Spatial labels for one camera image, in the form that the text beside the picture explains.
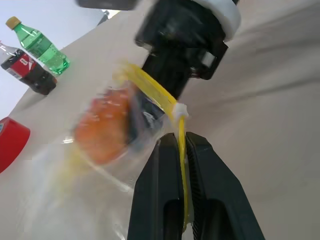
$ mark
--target plastic bottle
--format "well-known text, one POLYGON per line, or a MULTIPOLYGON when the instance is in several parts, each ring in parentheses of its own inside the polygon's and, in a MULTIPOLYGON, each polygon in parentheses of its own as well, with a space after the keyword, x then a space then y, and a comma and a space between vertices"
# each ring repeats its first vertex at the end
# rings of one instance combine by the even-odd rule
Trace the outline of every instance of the plastic bottle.
POLYGON ((55 77, 32 57, 19 48, 2 44, 1 41, 0 64, 5 71, 27 84, 36 93, 48 95, 56 87, 55 77))
POLYGON ((5 23, 14 30, 21 46, 36 59, 44 63, 56 75, 62 74, 69 67, 70 61, 39 30, 25 26, 15 16, 5 23))

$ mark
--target green plastic bottle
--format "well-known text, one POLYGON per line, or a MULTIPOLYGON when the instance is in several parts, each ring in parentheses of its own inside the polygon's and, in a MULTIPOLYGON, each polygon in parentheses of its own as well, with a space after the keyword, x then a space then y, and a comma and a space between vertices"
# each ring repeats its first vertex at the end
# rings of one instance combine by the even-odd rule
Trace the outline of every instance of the green plastic bottle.
POLYGON ((23 25, 15 16, 9 18, 5 24, 15 31, 21 46, 54 74, 60 75, 69 67, 70 61, 67 56, 60 52, 42 32, 23 25))

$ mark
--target white ring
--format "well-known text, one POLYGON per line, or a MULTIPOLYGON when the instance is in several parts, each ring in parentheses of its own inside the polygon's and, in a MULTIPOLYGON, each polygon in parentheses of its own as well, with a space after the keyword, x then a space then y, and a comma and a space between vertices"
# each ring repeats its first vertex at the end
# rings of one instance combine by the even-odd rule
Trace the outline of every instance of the white ring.
POLYGON ((225 33, 225 42, 230 41, 241 23, 241 15, 232 0, 193 0, 194 2, 210 9, 220 22, 225 33))

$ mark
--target white table surface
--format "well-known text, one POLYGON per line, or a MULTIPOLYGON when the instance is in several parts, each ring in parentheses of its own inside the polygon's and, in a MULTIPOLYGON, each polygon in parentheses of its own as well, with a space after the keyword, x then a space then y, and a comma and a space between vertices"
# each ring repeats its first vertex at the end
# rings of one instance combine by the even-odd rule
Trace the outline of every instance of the white table surface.
MULTIPOLYGON (((252 1, 242 2, 243 22, 249 23, 259 14, 246 11, 252 1)), ((271 9, 271 2, 264 6, 271 9)), ((31 136, 0 174, 1 239, 17 239, 24 231, 32 157, 72 127, 118 60, 144 62, 147 52, 133 37, 147 5, 119 13, 67 46, 71 66, 56 89, 47 97, 28 90, 12 111, 31 136)), ((314 4, 241 31, 214 78, 190 81, 181 98, 188 105, 188 129, 207 137, 239 178, 266 239, 320 237, 319 16, 314 4)))

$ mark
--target clear plastic bag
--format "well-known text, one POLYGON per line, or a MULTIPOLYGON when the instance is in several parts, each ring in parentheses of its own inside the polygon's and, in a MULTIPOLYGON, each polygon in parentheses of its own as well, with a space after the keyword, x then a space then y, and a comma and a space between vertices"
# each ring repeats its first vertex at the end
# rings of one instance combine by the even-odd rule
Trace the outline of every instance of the clear plastic bag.
POLYGON ((172 126, 184 176, 184 119, 171 124, 176 100, 145 74, 127 64, 70 133, 35 157, 34 167, 43 174, 30 176, 34 194, 21 239, 126 239, 136 180, 156 141, 172 126))

